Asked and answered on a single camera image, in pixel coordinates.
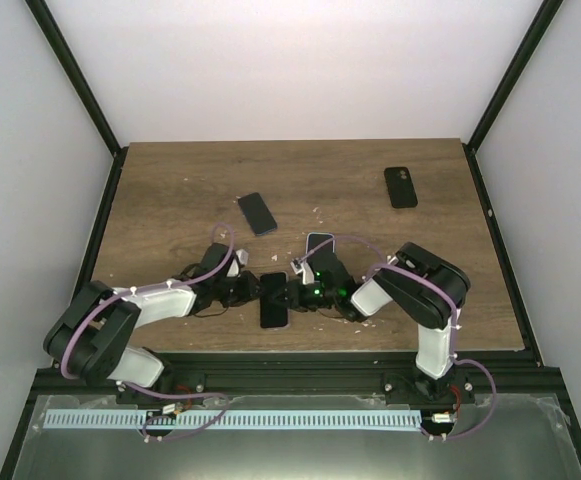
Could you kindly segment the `blue-edged black phone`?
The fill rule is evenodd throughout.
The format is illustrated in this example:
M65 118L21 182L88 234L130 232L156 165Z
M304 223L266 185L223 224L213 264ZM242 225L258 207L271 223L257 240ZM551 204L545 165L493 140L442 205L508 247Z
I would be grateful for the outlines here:
M255 236L275 231L277 222L260 193L254 192L237 200L237 204Z

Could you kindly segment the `black phone case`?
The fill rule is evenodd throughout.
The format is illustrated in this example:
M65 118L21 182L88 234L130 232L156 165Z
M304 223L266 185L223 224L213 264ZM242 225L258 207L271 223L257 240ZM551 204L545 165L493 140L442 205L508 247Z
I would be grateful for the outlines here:
M385 168L384 180L394 209L415 208L418 205L412 176L407 167Z

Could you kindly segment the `light blue phone case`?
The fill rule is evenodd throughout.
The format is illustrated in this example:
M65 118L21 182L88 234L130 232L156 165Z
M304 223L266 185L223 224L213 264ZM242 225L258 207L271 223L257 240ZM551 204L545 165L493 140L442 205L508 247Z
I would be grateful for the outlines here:
M306 237L306 252L315 249L320 244L327 242L325 246L318 250L318 253L335 252L334 235L324 232L310 232Z

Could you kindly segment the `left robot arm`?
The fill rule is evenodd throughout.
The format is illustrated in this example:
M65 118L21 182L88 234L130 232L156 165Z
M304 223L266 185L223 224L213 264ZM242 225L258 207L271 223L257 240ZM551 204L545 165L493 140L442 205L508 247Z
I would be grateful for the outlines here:
M194 316L214 303L230 309L260 298L263 287L246 269L247 260L245 250L213 243L200 262L160 283L111 288L91 281L47 333L43 349L68 379L90 386L130 383L151 403L164 403L175 381L164 360L129 345L131 336L142 326Z

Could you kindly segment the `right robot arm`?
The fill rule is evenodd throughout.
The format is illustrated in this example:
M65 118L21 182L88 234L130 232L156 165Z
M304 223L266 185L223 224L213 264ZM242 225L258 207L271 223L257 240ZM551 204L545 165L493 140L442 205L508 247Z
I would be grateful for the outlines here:
M313 249L292 268L293 279L264 283L264 300L296 312L334 309L353 323L394 303L418 328L415 393L435 403L449 392L458 319L471 288L460 268L413 242L372 265L363 280L354 279L333 250Z

